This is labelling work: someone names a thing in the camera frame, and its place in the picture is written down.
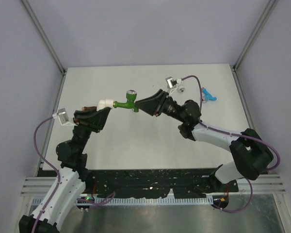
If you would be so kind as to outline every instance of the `purple cable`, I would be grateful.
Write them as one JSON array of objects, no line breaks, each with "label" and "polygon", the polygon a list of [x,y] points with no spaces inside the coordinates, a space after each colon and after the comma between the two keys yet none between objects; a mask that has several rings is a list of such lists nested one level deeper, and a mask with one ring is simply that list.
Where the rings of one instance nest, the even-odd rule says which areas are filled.
[{"label": "purple cable", "polygon": [[181,80],[184,81],[184,80],[186,80],[188,78],[195,78],[197,80],[197,82],[198,82],[199,95],[200,95],[199,111],[202,112],[203,94],[202,94],[202,86],[200,84],[200,81],[199,81],[198,77],[195,76],[195,75],[186,76],[186,77],[182,78]]},{"label": "purple cable", "polygon": [[215,208],[219,209],[219,210],[222,210],[223,212],[226,212],[226,213],[233,213],[233,214],[234,214],[234,213],[239,213],[239,212],[244,211],[245,209],[247,209],[247,208],[249,207],[251,201],[252,201],[253,188],[252,188],[252,184],[251,184],[251,182],[250,182],[248,179],[246,179],[246,180],[248,181],[249,186],[250,186],[250,197],[249,197],[249,201],[247,202],[247,204],[246,204],[243,208],[241,208],[241,209],[239,209],[239,210],[226,210],[226,209],[220,209],[220,205],[217,206],[217,205],[213,204],[213,206],[214,206]]},{"label": "purple cable", "polygon": [[36,220],[35,220],[35,222],[34,222],[34,225],[33,225],[33,227],[32,227],[32,231],[31,231],[32,233],[35,232],[35,229],[36,229],[36,227],[37,227],[37,224],[38,224],[38,221],[39,221],[41,215],[43,214],[43,212],[44,212],[45,208],[47,207],[48,203],[50,202],[50,200],[51,200],[52,197],[54,196],[56,190],[58,189],[59,183],[60,183],[60,174],[59,174],[59,170],[58,170],[56,167],[54,167],[54,165],[51,164],[47,159],[45,159],[45,158],[43,157],[43,155],[40,153],[40,151],[39,151],[39,149],[38,149],[38,146],[37,146],[37,140],[36,140],[36,136],[37,136],[38,129],[41,127],[41,125],[43,125],[45,122],[47,122],[47,121],[49,121],[49,120],[51,120],[51,119],[53,119],[52,116],[49,117],[49,118],[47,118],[47,119],[45,119],[45,120],[43,120],[43,121],[42,121],[42,122],[37,126],[37,128],[35,129],[34,134],[33,134],[33,143],[34,143],[35,151],[36,151],[37,154],[40,156],[40,158],[41,158],[45,163],[47,163],[47,164],[48,164],[52,169],[54,169],[54,171],[56,172],[56,174],[57,174],[57,184],[56,184],[56,186],[55,186],[55,188],[54,188],[52,194],[50,195],[50,197],[48,198],[48,200],[47,200],[47,201],[45,202],[45,204],[43,205],[43,207],[42,207],[40,213],[38,214],[38,216],[37,216],[37,218],[36,218]]},{"label": "purple cable", "polygon": [[[202,87],[201,87],[200,81],[199,81],[198,77],[196,77],[195,75],[189,75],[189,76],[187,76],[185,78],[182,78],[181,80],[184,81],[184,80],[186,80],[188,78],[195,78],[197,80],[197,82],[198,82],[199,95],[200,95],[199,111],[201,112],[202,111],[202,104],[203,104],[203,99],[202,99],[203,95],[202,95]],[[219,132],[219,133],[230,135],[229,132],[226,132],[226,131],[223,131],[223,130],[219,130],[219,129],[216,129],[216,128],[213,128],[213,127],[209,127],[209,126],[205,125],[204,123],[202,123],[201,120],[199,120],[199,124],[201,124],[202,126],[206,127],[207,129],[210,129],[210,130],[213,130],[213,131],[216,131],[216,132]],[[266,145],[267,147],[269,147],[275,153],[275,155],[277,157],[277,162],[273,167],[267,168],[266,169],[267,171],[273,170],[273,169],[275,169],[275,168],[277,168],[279,166],[280,161],[281,161],[280,155],[279,155],[278,151],[272,145],[270,145],[269,143],[264,142],[264,141],[262,141],[260,139],[255,138],[255,137],[250,137],[250,136],[246,136],[246,135],[242,135],[242,134],[232,133],[231,135],[232,136],[236,136],[236,137],[242,137],[242,138],[250,139],[250,140],[253,140],[253,141],[256,141],[256,142],[260,142],[260,143]],[[250,198],[249,198],[248,203],[240,210],[225,210],[225,209],[222,209],[222,211],[227,212],[227,213],[238,213],[238,212],[243,211],[243,210],[248,208],[248,206],[249,206],[249,204],[251,203],[251,200],[252,200],[253,189],[252,189],[251,182],[248,179],[246,179],[246,180],[248,181],[249,186],[250,186]]]},{"label": "purple cable", "polygon": [[115,192],[111,193],[110,195],[108,195],[105,199],[103,199],[100,203],[95,203],[93,201],[90,201],[90,200],[84,200],[82,198],[78,198],[79,201],[84,201],[86,203],[89,203],[91,205],[93,205],[94,207],[98,207],[98,206],[102,206],[102,205],[105,205],[109,202],[111,202],[115,197]]},{"label": "purple cable", "polygon": [[[199,95],[200,95],[199,111],[201,112],[202,111],[202,104],[203,104],[203,101],[202,101],[202,98],[203,98],[203,95],[202,95],[202,86],[200,84],[200,81],[199,81],[198,77],[196,77],[195,75],[189,75],[189,76],[187,76],[185,78],[182,78],[181,80],[184,81],[184,80],[186,80],[188,78],[195,78],[197,80],[197,82],[198,82]],[[207,125],[203,124],[201,120],[199,120],[199,123],[202,126],[208,128],[210,130],[213,130],[213,131],[216,131],[216,132],[219,132],[219,133],[224,133],[224,134],[230,135],[229,132],[226,132],[226,131],[223,131],[223,130],[219,130],[219,129],[216,129],[216,128],[213,128],[213,127],[207,127]],[[242,134],[232,133],[231,135],[232,136],[236,136],[236,137],[242,137],[242,138],[250,139],[250,140],[253,140],[253,141],[256,141],[256,142],[260,142],[260,143],[266,145],[268,148],[270,148],[275,153],[275,155],[277,157],[277,162],[276,162],[276,164],[274,166],[272,166],[270,168],[267,168],[266,171],[273,170],[273,169],[275,169],[275,168],[277,168],[279,166],[279,164],[281,162],[280,155],[279,155],[278,151],[272,145],[270,145],[269,143],[264,142],[264,141],[262,141],[260,139],[255,138],[255,137],[250,137],[250,136],[246,136],[246,135],[242,135]]]},{"label": "purple cable", "polygon": [[[218,132],[218,133],[223,133],[223,134],[229,135],[229,132],[226,132],[226,131],[223,131],[223,130],[219,130],[219,129],[216,129],[216,128],[213,128],[213,127],[207,126],[207,125],[205,125],[204,123],[202,123],[201,120],[199,121],[199,124],[201,124],[202,126],[204,126],[204,127],[207,128],[207,129],[210,129],[210,130],[216,131],[216,132]],[[260,142],[260,143],[266,145],[268,148],[270,148],[270,149],[275,153],[275,155],[276,155],[276,157],[277,157],[277,162],[276,162],[276,164],[275,164],[274,166],[272,166],[272,167],[270,167],[270,168],[267,168],[266,171],[273,170],[273,169],[275,169],[275,168],[277,168],[277,167],[279,166],[280,161],[281,161],[281,159],[280,159],[280,155],[279,155],[278,151],[277,151],[277,150],[276,150],[272,145],[270,145],[269,143],[264,142],[264,141],[262,141],[262,140],[260,140],[260,139],[255,138],[255,137],[250,137],[250,136],[242,135],[242,134],[238,134],[238,133],[231,133],[231,135],[232,135],[232,136],[236,136],[236,137],[242,137],[242,138],[250,139],[250,140],[253,140],[253,141],[256,141],[256,142]]]}]

